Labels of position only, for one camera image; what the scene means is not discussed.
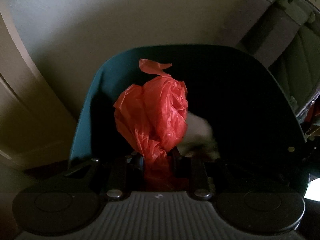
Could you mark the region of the purple grey backpack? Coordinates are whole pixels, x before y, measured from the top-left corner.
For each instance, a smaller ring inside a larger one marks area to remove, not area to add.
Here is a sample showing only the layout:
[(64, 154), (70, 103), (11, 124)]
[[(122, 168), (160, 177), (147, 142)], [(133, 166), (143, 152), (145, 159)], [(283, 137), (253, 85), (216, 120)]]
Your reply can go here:
[(299, 122), (319, 97), (319, 9), (308, 0), (244, 0), (236, 46), (274, 76)]

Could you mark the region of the red black backpack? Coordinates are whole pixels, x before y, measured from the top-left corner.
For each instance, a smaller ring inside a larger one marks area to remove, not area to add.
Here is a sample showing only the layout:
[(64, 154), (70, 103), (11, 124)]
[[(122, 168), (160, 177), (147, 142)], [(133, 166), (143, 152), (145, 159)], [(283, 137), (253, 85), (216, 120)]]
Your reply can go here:
[(307, 132), (313, 126), (319, 126), (319, 98), (309, 108), (304, 121), (301, 123), (303, 132)]

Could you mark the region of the red plastic bag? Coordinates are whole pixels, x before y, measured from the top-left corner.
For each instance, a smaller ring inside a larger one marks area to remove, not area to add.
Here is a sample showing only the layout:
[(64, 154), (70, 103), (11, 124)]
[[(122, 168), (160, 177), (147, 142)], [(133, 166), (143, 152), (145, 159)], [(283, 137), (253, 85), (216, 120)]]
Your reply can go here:
[(143, 156), (144, 177), (159, 191), (174, 188), (168, 153), (187, 131), (187, 88), (164, 72), (170, 66), (140, 59), (140, 70), (155, 78), (142, 86), (131, 85), (114, 104), (118, 132)]

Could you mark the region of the white crumpled trash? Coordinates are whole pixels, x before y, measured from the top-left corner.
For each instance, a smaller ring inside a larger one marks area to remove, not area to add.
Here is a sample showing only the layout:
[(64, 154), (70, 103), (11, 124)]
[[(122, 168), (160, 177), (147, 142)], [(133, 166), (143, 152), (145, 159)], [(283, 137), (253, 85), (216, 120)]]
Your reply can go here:
[(215, 147), (212, 128), (204, 118), (188, 112), (186, 119), (187, 131), (183, 140), (177, 145), (180, 155), (195, 157), (206, 155), (212, 160), (220, 157)]

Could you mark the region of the beige wooden door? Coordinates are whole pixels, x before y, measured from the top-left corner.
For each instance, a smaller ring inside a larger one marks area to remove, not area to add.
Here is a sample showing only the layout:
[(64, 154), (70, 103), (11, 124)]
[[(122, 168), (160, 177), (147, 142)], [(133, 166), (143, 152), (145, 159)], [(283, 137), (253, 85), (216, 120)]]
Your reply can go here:
[(25, 170), (67, 160), (75, 127), (1, 0), (1, 162)]

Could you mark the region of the dark teal trash bin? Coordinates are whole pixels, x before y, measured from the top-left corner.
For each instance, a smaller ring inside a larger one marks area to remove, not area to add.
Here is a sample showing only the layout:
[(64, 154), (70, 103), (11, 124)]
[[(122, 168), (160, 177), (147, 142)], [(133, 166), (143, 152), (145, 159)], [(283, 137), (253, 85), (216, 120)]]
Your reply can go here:
[(130, 49), (108, 59), (89, 87), (71, 160), (115, 161), (132, 152), (116, 129), (114, 103), (130, 85), (152, 79), (140, 59), (169, 63), (167, 72), (187, 87), (188, 116), (212, 129), (231, 177), (247, 174), (278, 190), (304, 193), (304, 135), (283, 90), (255, 58), (238, 49), (181, 44)]

